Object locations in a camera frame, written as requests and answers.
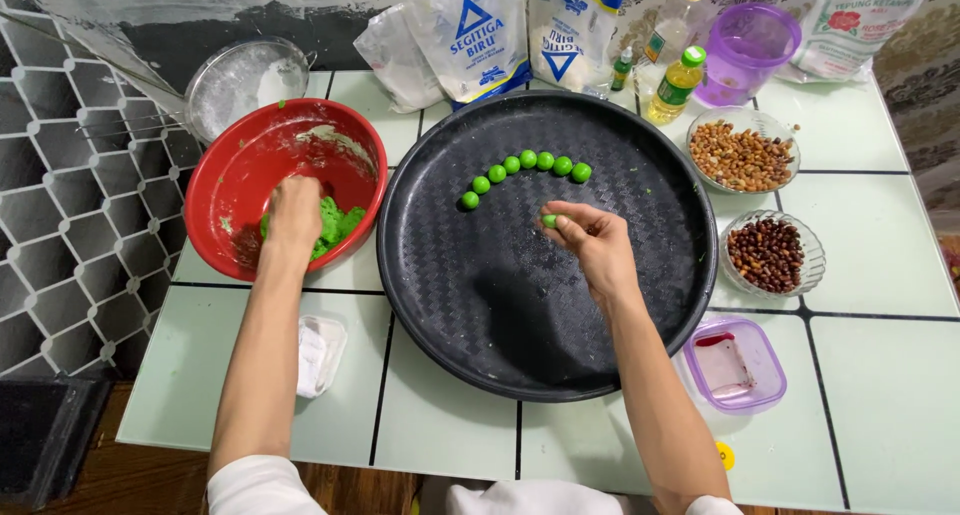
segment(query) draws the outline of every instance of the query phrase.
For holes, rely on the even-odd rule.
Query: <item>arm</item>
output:
[[[320,184],[287,177],[270,196],[270,227],[226,369],[207,477],[251,455],[290,457],[297,397],[301,287],[320,235]]]
[[[547,236],[577,255],[590,295],[613,338],[623,400],[654,496],[667,513],[685,513],[701,496],[730,499],[714,438],[670,363],[647,313],[627,222],[584,203],[548,202],[557,217]]]

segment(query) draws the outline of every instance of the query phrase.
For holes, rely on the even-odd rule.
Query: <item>white shirt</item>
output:
[[[250,455],[222,467],[206,485],[210,515],[327,515],[306,491],[297,467],[276,455]],[[555,480],[498,481],[486,491],[453,485],[449,515],[625,515],[622,496]],[[686,515],[743,515],[726,498],[701,496]]]

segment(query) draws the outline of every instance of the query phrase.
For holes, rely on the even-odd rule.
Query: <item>glass bowl of peanuts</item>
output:
[[[817,235],[796,217],[759,209],[740,215],[721,234],[721,270],[733,284],[761,298],[810,292],[827,272]]]
[[[793,134],[769,115],[743,106],[700,114],[686,132],[686,147],[700,179],[718,190],[764,194],[786,187],[800,169]]]

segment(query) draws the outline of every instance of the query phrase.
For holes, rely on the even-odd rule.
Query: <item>purple lid container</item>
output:
[[[728,8],[710,28],[705,82],[694,96],[708,107],[741,106],[766,84],[800,46],[800,24],[765,3]]]
[[[697,341],[714,340],[697,346]],[[766,333],[746,318],[702,321],[683,345],[683,357],[697,390],[717,411],[757,414],[773,408],[786,393],[784,369]]]

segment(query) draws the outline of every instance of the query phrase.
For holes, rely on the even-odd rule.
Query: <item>flour bag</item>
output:
[[[523,0],[409,0],[403,17],[454,110],[532,78]]]
[[[390,92],[390,109],[408,114],[443,101],[444,92],[407,28],[403,7],[393,5],[370,18],[353,46]]]
[[[924,0],[817,0],[800,24],[803,40],[776,76],[791,82],[865,81],[897,30]]]
[[[530,0],[534,76],[570,92],[606,96],[607,46],[623,0]]]

